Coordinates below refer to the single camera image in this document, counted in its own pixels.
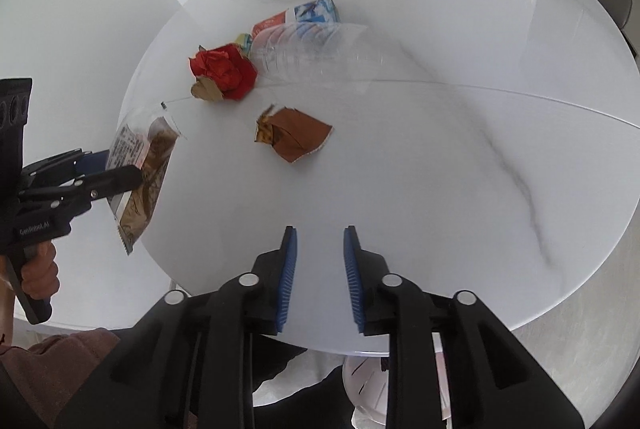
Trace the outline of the person's left hand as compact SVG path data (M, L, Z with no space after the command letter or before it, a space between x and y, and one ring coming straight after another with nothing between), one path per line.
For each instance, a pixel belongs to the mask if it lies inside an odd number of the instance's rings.
M37 245L35 256L29 259L22 269L22 290L28 297L46 300L60 289L55 256L56 249L52 241Z

